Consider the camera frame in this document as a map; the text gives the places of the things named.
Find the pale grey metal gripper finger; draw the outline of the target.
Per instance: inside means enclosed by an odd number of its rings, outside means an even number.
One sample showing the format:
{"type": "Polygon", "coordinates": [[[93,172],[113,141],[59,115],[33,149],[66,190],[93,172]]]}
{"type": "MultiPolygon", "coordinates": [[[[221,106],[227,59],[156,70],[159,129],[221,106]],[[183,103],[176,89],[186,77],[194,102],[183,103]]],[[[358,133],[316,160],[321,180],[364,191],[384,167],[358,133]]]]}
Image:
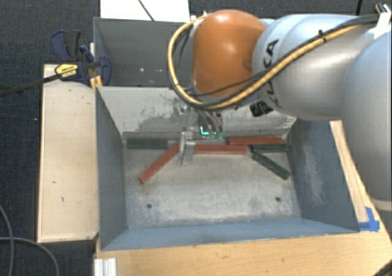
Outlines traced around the pale grey metal gripper finger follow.
{"type": "Polygon", "coordinates": [[[191,135],[185,139],[185,162],[191,162],[194,154],[196,142],[191,135]]]}
{"type": "Polygon", "coordinates": [[[183,165],[187,162],[187,134],[186,132],[181,133],[179,142],[179,154],[177,158],[179,165],[183,165]]]}

